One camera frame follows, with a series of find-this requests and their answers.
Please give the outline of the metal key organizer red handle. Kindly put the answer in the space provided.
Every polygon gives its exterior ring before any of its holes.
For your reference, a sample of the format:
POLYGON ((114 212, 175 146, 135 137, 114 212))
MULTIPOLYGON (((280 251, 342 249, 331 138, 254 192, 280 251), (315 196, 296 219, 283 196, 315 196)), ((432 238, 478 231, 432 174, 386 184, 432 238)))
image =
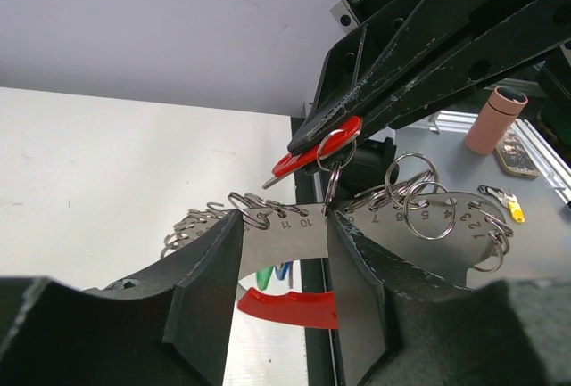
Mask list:
POLYGON ((335 279, 330 292, 268 295, 261 287, 238 293, 250 316, 314 329, 350 322, 372 325, 402 317, 437 329, 490 330, 517 321, 509 285, 463 284, 487 259, 502 262, 512 230, 498 208, 473 193, 447 191, 433 170, 334 209, 285 205, 254 194, 231 193, 226 203, 191 210, 164 243, 171 253, 194 246, 225 217, 238 215, 240 276, 287 259, 326 258, 335 279))

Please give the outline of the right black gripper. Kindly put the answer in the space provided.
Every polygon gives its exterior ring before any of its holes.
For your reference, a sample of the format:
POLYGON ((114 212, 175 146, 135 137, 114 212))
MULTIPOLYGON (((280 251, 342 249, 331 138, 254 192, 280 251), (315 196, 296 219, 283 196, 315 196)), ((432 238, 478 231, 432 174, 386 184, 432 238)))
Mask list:
POLYGON ((327 53, 288 145, 306 152, 352 116, 401 128, 535 65, 570 38, 570 0, 349 0, 359 25, 327 53))

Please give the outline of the red key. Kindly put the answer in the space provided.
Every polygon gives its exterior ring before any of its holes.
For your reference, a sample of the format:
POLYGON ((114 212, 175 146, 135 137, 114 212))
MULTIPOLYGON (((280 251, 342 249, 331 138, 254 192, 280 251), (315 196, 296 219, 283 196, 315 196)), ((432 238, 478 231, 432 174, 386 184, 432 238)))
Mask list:
POLYGON ((302 154, 286 154, 272 169, 272 177, 262 185, 262 189, 269 189, 272 185, 281 181, 295 171, 304 168, 311 163, 322 161, 333 155, 347 144, 356 140, 362 128, 362 119, 351 116, 339 128, 331 131, 319 144, 302 154))

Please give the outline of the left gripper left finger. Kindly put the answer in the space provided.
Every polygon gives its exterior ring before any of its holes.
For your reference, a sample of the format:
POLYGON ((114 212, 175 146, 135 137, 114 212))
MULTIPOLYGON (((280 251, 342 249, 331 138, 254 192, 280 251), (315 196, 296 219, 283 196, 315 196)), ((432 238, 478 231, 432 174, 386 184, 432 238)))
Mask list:
POLYGON ((3 278, 2 384, 222 384, 243 231, 229 214, 102 290, 3 278))

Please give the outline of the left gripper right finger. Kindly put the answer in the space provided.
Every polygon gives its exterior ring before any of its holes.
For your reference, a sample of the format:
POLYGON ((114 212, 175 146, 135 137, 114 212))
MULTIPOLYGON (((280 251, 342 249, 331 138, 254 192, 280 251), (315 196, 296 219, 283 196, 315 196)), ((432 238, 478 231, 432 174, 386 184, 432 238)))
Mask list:
POLYGON ((448 283, 327 218, 339 346, 348 385, 567 385, 570 284, 448 283))

